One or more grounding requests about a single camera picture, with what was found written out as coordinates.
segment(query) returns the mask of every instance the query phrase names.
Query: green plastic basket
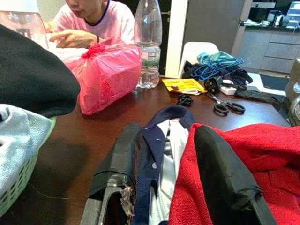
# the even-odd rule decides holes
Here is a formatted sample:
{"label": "green plastic basket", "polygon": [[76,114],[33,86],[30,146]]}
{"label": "green plastic basket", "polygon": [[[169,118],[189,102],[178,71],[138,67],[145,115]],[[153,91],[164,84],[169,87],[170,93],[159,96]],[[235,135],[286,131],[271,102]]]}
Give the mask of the green plastic basket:
{"label": "green plastic basket", "polygon": [[[39,148],[45,143],[45,141],[48,139],[48,137],[54,129],[56,117],[52,117],[50,119],[52,121],[50,130],[46,138],[43,140],[42,144],[39,146]],[[22,168],[19,171],[18,177],[16,178],[11,188],[0,197],[0,217],[2,217],[3,214],[7,212],[10,206],[19,197],[20,193],[25,189],[29,178],[32,174],[32,171],[36,165],[37,158],[38,150],[27,162],[23,164]]]}

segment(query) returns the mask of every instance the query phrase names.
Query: white chair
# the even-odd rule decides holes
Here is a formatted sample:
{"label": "white chair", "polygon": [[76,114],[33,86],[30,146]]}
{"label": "white chair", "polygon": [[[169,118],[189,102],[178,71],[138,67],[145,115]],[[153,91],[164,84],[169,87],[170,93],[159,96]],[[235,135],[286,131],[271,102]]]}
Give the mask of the white chair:
{"label": "white chair", "polygon": [[183,48],[177,78],[181,78],[182,74],[184,73],[184,64],[186,63],[186,61],[195,64],[198,62],[197,56],[201,53],[215,54],[218,52],[219,50],[217,46],[210,42],[187,42]]}

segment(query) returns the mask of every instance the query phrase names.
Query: cabinet drawer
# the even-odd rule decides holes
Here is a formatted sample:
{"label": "cabinet drawer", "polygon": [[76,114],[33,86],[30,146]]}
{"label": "cabinet drawer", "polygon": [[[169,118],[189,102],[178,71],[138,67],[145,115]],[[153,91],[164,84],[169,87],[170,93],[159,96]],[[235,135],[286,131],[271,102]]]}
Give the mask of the cabinet drawer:
{"label": "cabinet drawer", "polygon": [[289,74],[292,70],[294,62],[295,60],[285,60],[285,59],[264,57],[262,61],[261,69]]}
{"label": "cabinet drawer", "polygon": [[292,33],[274,31],[271,35],[270,42],[300,45],[300,35],[299,32]]}
{"label": "cabinet drawer", "polygon": [[269,43],[265,56],[294,60],[299,48],[300,45]]}

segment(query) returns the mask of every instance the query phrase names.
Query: yellow envelope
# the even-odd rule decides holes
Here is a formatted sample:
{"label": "yellow envelope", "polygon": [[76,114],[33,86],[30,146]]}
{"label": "yellow envelope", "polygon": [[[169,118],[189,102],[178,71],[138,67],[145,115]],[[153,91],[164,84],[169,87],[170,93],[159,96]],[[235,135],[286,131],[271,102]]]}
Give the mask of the yellow envelope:
{"label": "yellow envelope", "polygon": [[200,95],[205,93],[205,88],[195,79],[163,79],[169,92],[177,92],[188,95]]}

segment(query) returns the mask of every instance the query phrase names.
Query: dark brown table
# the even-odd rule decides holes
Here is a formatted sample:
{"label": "dark brown table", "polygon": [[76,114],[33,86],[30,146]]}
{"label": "dark brown table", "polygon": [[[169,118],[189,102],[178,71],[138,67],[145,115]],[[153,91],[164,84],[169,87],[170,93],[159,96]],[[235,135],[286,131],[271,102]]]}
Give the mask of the dark brown table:
{"label": "dark brown table", "polygon": [[[29,184],[0,218],[0,224],[77,225],[80,223],[91,179],[122,128],[130,122],[144,126],[161,108],[176,104],[178,94],[168,93],[162,82],[152,90],[135,90],[92,116],[80,107],[57,117],[56,127],[39,151]],[[289,126],[273,106],[228,97],[245,106],[244,115],[219,117],[215,102],[205,95],[193,97],[190,108],[199,123],[230,130],[254,123]]]}

